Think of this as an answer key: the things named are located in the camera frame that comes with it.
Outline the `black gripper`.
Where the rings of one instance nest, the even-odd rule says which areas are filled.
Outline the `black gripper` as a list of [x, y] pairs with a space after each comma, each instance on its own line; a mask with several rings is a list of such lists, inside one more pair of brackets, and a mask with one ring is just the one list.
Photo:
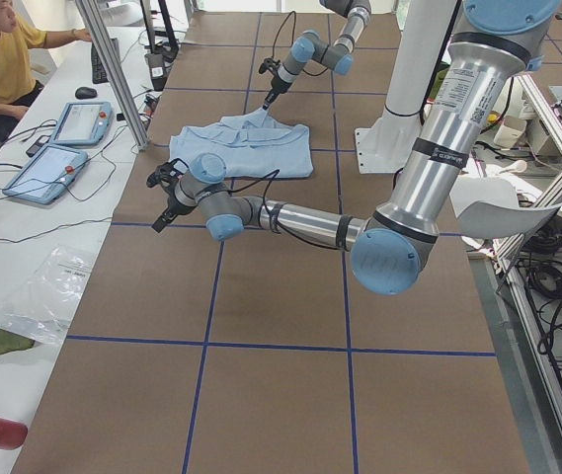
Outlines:
[[262, 108], [264, 110], [267, 110], [279, 95], [284, 94], [288, 91], [290, 86], [290, 82], [284, 81], [279, 76], [274, 76], [271, 81], [271, 90], [266, 96]]
[[167, 208], [151, 226], [157, 233], [160, 233], [168, 222], [173, 222], [180, 215], [188, 215], [195, 209], [195, 199], [180, 185], [169, 186], [165, 192], [168, 195]]

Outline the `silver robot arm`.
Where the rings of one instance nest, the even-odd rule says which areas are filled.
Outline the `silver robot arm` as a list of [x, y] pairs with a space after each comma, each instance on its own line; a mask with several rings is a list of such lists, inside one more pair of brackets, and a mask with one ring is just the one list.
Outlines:
[[349, 73], [354, 63], [352, 53], [370, 20], [370, 2], [323, 0], [320, 5], [344, 17], [344, 27], [333, 43], [326, 43], [313, 30], [305, 31], [293, 42], [283, 61], [276, 60], [273, 56], [262, 61], [259, 73], [272, 74], [271, 89], [262, 105], [264, 110], [267, 110], [278, 96], [289, 90], [310, 61], [322, 65], [325, 71], [331, 70], [339, 75]]
[[353, 181], [343, 191], [341, 211], [333, 213], [230, 188], [231, 178], [255, 184], [311, 173], [308, 128], [282, 124], [261, 107], [186, 126], [171, 139], [168, 161], [147, 179], [168, 197], [154, 229], [198, 211], [215, 240], [248, 226], [285, 233], [348, 253], [356, 281], [373, 293], [406, 291], [439, 239], [439, 216], [493, 106], [507, 81], [534, 65], [556, 9], [554, 1], [460, 5], [446, 76], [424, 124], [401, 150], [401, 170], [388, 195]]

